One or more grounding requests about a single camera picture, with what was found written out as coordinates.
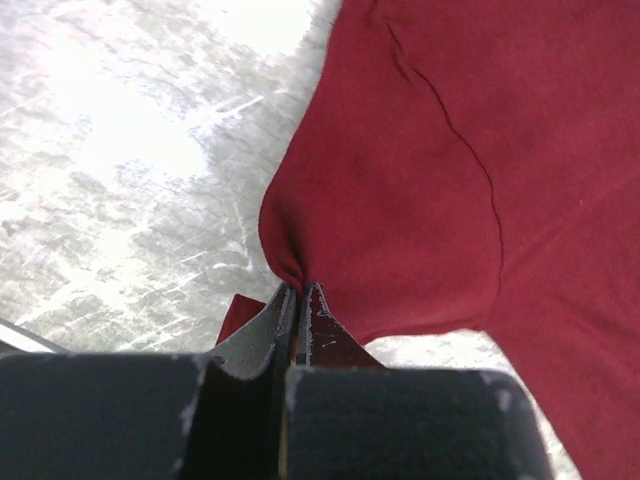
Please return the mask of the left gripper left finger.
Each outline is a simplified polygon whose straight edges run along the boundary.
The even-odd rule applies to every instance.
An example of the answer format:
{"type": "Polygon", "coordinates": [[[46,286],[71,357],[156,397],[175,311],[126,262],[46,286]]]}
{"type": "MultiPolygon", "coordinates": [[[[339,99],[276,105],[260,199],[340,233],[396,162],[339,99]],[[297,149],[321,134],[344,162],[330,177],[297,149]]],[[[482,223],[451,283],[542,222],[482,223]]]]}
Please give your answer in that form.
{"type": "Polygon", "coordinates": [[[297,295],[207,352],[1,357],[5,479],[273,479],[297,295]]]}

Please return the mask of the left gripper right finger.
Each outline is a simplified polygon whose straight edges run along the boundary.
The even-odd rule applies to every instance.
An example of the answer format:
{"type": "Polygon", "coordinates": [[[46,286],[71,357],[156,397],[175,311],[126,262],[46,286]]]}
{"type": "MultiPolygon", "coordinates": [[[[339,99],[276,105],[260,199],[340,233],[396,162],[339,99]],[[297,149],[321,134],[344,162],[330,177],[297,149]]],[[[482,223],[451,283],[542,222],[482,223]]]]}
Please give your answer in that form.
{"type": "Polygon", "coordinates": [[[286,375],[288,479],[549,479],[533,407],[495,370],[391,369],[311,284],[286,375]]]}

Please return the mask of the dark red t-shirt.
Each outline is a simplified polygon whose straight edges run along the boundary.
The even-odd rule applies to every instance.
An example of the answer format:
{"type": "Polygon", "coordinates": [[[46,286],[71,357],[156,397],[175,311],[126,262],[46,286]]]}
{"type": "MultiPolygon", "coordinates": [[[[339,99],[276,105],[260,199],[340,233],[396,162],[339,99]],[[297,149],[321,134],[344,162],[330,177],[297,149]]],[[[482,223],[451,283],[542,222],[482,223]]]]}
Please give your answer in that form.
{"type": "Polygon", "coordinates": [[[638,477],[637,2],[344,2],[259,237],[361,343],[487,333],[583,478],[638,477]]]}

